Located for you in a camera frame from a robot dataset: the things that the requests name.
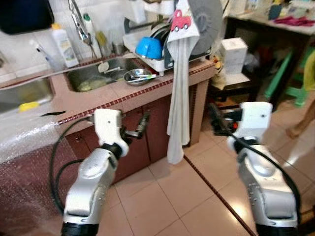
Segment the beige tiled floor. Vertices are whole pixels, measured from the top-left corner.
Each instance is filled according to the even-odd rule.
[[[302,211],[315,204],[315,122],[294,141],[286,136],[285,128],[298,122],[305,111],[306,108],[297,109],[289,102],[282,104],[273,115],[264,140],[297,183],[302,195]],[[237,174],[236,155],[227,148],[226,138],[213,136],[205,119],[200,142],[186,148],[185,154],[255,231],[247,193]],[[33,235],[59,235],[61,224],[58,217],[42,230],[46,234],[37,230]],[[108,191],[98,235],[249,234],[185,160],[169,165],[164,158]]]

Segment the dish towel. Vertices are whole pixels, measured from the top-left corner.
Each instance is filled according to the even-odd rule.
[[[199,40],[199,31],[187,0],[179,0],[173,16],[167,48],[174,59],[174,82],[167,134],[170,136],[167,160],[179,163],[182,145],[189,143],[189,57]]]

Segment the pink cloth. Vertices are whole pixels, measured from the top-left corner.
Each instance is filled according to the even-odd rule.
[[[286,24],[290,26],[313,26],[315,21],[308,20],[305,16],[301,18],[294,18],[293,16],[288,16],[280,19],[274,20],[276,24]]]

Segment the bottle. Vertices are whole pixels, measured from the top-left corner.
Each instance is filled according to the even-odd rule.
[[[88,15],[88,13],[85,13],[83,15],[83,21],[84,21],[85,27],[87,28],[87,31],[89,32],[89,34],[91,36],[92,47],[94,49],[96,57],[102,58],[102,54],[101,54],[99,45],[98,45],[97,40],[95,38],[95,28],[94,28],[93,22],[92,22],[90,16]]]
[[[62,55],[67,67],[73,67],[79,64],[79,61],[73,51],[71,42],[68,38],[67,32],[61,29],[61,26],[57,23],[51,25],[53,28],[52,36],[56,45]]]

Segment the kitchen sink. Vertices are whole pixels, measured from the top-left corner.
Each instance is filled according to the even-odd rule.
[[[44,104],[54,97],[50,78],[27,81],[7,88],[0,88],[0,114],[18,111],[23,103]]]
[[[72,86],[72,89],[76,92],[87,92],[107,84],[114,83],[119,80],[123,80],[124,74],[133,69],[139,68],[139,66],[133,61],[133,59],[114,58],[107,60],[109,69],[120,67],[119,70],[108,72],[106,74],[99,73],[98,64],[91,65],[85,68],[79,68],[77,70],[70,71],[66,74],[66,77]]]

